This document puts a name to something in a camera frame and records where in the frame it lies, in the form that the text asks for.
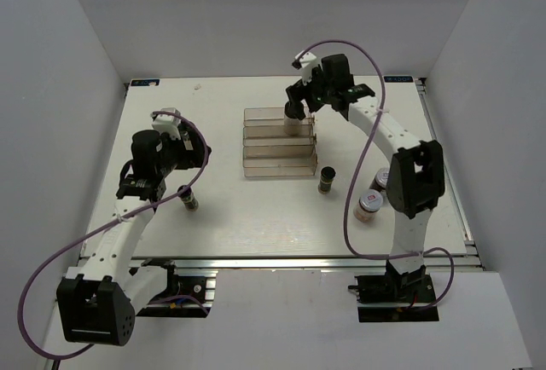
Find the white bottle black cap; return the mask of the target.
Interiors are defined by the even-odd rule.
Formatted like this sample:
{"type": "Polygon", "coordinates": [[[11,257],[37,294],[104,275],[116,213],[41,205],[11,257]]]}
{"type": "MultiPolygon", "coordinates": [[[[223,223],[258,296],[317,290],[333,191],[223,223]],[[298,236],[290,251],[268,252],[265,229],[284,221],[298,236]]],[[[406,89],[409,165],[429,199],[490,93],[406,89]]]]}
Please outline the white bottle black cap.
{"type": "Polygon", "coordinates": [[[297,136],[301,132],[305,111],[300,103],[288,101],[284,107],[283,129],[288,136],[297,136]]]}

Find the dark spice bottle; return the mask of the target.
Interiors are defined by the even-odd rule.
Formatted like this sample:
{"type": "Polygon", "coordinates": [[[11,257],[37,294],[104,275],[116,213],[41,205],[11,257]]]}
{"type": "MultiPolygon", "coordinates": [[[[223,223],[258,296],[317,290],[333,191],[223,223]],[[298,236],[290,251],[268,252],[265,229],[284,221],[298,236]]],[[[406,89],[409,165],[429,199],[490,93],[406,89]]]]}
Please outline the dark spice bottle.
{"type": "Polygon", "coordinates": [[[196,199],[192,188],[186,185],[179,187],[177,191],[178,198],[182,201],[187,211],[197,211],[199,208],[199,201],[196,199]]]}

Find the black cap spice bottle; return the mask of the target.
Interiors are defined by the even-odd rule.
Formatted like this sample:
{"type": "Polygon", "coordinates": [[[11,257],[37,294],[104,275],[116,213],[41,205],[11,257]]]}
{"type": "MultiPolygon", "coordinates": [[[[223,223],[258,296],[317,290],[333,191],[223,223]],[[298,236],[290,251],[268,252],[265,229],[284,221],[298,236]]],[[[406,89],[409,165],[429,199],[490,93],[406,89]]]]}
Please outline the black cap spice bottle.
{"type": "Polygon", "coordinates": [[[336,176],[336,171],[331,166],[325,166],[321,169],[320,179],[318,183],[318,191],[321,194],[327,194],[332,189],[332,184],[336,176]]]}

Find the white lid jar brown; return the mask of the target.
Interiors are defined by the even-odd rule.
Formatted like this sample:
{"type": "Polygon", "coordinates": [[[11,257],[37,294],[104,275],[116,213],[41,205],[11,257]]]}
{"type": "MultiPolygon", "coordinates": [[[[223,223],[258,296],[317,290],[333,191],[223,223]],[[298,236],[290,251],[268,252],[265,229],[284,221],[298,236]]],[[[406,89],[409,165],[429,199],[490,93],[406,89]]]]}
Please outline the white lid jar brown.
{"type": "Polygon", "coordinates": [[[375,173],[374,178],[369,185],[369,188],[378,191],[380,194],[385,194],[388,177],[389,169],[387,167],[380,168],[375,173]]]}

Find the white lid jar orange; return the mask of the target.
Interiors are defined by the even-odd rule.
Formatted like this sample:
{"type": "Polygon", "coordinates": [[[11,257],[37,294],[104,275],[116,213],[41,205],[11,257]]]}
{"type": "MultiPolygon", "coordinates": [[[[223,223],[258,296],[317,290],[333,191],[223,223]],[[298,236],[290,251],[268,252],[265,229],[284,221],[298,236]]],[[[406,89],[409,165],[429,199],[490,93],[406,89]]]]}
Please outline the white lid jar orange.
{"type": "Polygon", "coordinates": [[[375,218],[382,206],[382,194],[375,189],[369,189],[359,197],[353,214],[357,220],[367,223],[375,218]]]}

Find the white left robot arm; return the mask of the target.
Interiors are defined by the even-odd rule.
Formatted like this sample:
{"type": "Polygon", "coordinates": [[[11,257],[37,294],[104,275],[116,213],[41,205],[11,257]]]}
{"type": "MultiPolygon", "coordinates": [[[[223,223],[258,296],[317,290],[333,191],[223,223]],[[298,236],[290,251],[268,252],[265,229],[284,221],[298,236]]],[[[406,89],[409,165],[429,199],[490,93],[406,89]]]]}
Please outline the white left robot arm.
{"type": "Polygon", "coordinates": [[[132,137],[131,159],[120,173],[114,226],[104,231],[87,262],[61,280],[56,290],[66,341],[123,346],[137,314],[154,298],[174,299],[180,280],[169,262],[148,262],[137,269],[131,259],[176,170],[200,169],[211,149],[199,134],[181,127],[142,130],[132,137]]]}

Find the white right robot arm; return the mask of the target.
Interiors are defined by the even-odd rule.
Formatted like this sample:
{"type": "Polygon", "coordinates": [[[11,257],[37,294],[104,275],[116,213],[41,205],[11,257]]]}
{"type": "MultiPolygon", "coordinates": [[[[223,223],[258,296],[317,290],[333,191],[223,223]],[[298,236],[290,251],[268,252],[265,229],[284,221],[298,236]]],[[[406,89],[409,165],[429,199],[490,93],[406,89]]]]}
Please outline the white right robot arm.
{"type": "Polygon", "coordinates": [[[318,59],[306,52],[293,66],[301,78],[286,89],[287,117],[301,120],[306,112],[329,106],[360,129],[389,162],[386,197],[395,223],[385,288],[391,298],[403,301],[425,276],[427,225],[445,192],[443,148],[435,140],[426,142],[411,134],[368,85],[356,84],[345,55],[318,59]]]}

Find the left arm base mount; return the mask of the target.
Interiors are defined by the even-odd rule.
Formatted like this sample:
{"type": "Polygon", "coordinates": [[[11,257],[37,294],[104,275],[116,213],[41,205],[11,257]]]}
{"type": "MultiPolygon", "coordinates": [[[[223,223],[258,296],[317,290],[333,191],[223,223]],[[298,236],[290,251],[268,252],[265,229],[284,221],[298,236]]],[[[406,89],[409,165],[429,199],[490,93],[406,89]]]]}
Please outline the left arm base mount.
{"type": "Polygon", "coordinates": [[[184,273],[173,260],[149,258],[129,272],[136,275],[140,268],[162,268],[166,272],[166,289],[136,315],[150,318],[207,318],[212,307],[212,277],[184,273]]]}

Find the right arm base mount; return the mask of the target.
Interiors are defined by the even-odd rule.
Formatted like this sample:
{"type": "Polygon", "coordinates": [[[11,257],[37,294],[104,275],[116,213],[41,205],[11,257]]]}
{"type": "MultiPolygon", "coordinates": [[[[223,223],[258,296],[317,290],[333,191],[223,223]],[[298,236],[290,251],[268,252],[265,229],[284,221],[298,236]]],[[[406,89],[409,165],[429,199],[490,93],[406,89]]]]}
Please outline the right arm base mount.
{"type": "Polygon", "coordinates": [[[357,298],[361,323],[439,321],[432,278],[425,266],[400,274],[387,263],[383,275],[359,275],[347,290],[357,298]]]}

